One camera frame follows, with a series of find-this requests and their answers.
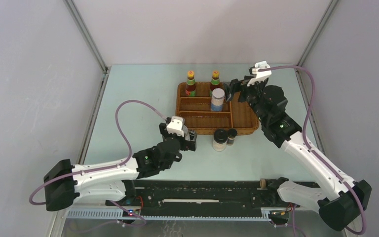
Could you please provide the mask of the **yellow-cap sauce bottle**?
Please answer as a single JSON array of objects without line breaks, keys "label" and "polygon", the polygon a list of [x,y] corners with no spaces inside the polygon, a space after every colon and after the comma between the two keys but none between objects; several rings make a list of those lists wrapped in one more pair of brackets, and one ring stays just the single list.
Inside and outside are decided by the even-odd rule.
[{"label": "yellow-cap sauce bottle", "polygon": [[210,82],[210,96],[212,95],[213,90],[216,88],[220,88],[220,72],[219,71],[212,72],[212,79]]},{"label": "yellow-cap sauce bottle", "polygon": [[186,95],[189,97],[196,96],[196,82],[194,71],[187,72],[187,83],[185,88]]}]

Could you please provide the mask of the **silver-lid salt jar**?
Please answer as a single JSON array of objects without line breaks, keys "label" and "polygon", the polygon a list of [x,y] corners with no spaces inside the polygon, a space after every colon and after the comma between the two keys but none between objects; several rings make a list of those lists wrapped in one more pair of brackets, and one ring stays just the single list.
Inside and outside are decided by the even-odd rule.
[{"label": "silver-lid salt jar", "polygon": [[221,112],[224,106],[225,91],[221,88],[215,88],[211,93],[210,110]]}]

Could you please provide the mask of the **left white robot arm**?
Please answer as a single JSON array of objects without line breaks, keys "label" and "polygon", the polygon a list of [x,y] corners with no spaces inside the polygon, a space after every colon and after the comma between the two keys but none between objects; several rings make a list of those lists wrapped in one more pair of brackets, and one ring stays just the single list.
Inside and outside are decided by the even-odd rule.
[{"label": "left white robot arm", "polygon": [[134,153],[130,159],[93,165],[59,161],[43,178],[46,210],[108,200],[132,205],[136,199],[134,180],[158,175],[181,161],[181,151],[196,150],[196,131],[171,122],[161,123],[159,130],[162,142]]}]

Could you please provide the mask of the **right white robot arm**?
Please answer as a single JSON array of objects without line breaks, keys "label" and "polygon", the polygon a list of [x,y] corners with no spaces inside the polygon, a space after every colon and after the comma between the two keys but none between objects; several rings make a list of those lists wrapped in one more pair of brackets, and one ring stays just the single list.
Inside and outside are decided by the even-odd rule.
[{"label": "right white robot arm", "polygon": [[247,102],[258,118],[264,136],[276,147],[292,155],[314,178],[318,188],[299,185],[278,178],[267,193],[273,206],[284,202],[298,204],[319,214],[333,230],[342,231],[364,212],[372,187],[366,180],[356,181],[336,167],[306,136],[286,112],[287,98],[283,89],[250,76],[224,84],[225,98]]}]

